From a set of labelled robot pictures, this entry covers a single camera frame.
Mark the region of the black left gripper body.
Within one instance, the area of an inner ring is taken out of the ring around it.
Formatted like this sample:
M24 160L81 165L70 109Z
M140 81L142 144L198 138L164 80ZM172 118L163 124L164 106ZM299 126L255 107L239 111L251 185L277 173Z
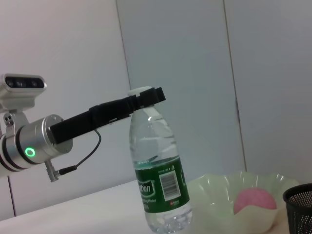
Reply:
M50 127L56 144L74 139L109 123L116 117L119 100L109 101L91 107L88 111L61 121Z

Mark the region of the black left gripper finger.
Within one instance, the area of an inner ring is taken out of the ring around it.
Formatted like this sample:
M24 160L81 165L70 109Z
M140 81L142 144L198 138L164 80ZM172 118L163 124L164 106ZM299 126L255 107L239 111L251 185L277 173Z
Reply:
M118 108L120 114L118 114L117 120L127 118L137 110L159 103L159 88L151 88L143 91L139 93L138 97L126 97L121 103L123 106Z
M162 102L166 100L166 97L161 87L156 88L156 94L157 94L158 102Z

